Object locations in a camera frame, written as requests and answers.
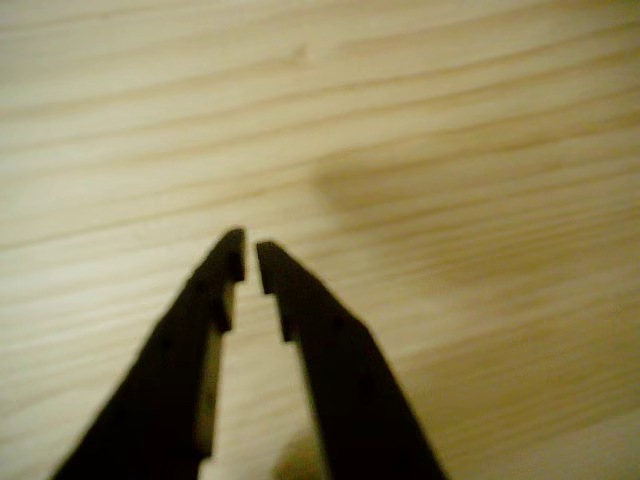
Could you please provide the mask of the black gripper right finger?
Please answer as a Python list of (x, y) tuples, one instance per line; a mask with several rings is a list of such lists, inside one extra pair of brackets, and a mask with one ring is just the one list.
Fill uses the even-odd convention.
[(256, 250), (263, 290), (298, 352), (326, 476), (446, 478), (364, 323), (276, 242)]

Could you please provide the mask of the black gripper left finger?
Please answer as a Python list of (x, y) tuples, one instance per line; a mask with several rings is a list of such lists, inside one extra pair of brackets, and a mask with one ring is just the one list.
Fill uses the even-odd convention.
[(213, 453), (223, 337), (245, 278), (245, 232), (194, 270), (56, 479), (196, 479)]

